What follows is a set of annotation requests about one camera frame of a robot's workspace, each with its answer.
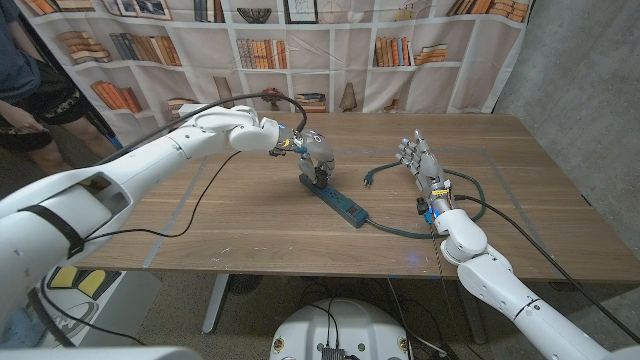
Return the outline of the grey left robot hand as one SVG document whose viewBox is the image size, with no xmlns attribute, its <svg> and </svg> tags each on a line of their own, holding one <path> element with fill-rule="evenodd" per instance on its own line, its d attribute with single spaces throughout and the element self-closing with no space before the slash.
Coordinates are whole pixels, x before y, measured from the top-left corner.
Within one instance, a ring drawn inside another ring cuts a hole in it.
<svg viewBox="0 0 640 360">
<path fill-rule="evenodd" d="M 300 155 L 298 167 L 313 185 L 320 189 L 328 185 L 335 159 L 331 144 L 323 135 L 313 130 L 296 131 L 281 125 L 279 138 L 271 154 L 278 156 L 287 152 Z"/>
</svg>

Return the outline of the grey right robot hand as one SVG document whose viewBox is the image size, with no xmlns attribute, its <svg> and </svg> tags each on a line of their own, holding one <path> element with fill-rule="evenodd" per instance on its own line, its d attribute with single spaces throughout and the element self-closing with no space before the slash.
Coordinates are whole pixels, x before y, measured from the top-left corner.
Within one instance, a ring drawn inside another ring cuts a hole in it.
<svg viewBox="0 0 640 360">
<path fill-rule="evenodd" d="M 402 140 L 396 158 L 415 177 L 416 186 L 431 210 L 432 217 L 437 218 L 452 209 L 451 182 L 419 129 L 414 131 L 414 137 L 413 141 Z"/>
</svg>

